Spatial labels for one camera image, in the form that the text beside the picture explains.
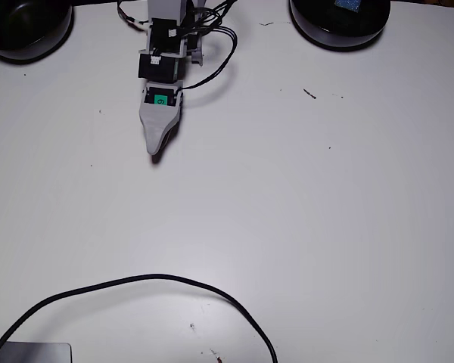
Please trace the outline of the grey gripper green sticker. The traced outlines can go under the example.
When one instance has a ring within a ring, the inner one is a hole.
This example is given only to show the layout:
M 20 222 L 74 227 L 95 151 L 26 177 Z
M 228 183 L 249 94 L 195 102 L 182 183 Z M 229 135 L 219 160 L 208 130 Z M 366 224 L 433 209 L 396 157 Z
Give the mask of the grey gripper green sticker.
M 139 118 L 144 129 L 147 152 L 156 155 L 176 138 L 182 123 L 183 82 L 145 81 Z

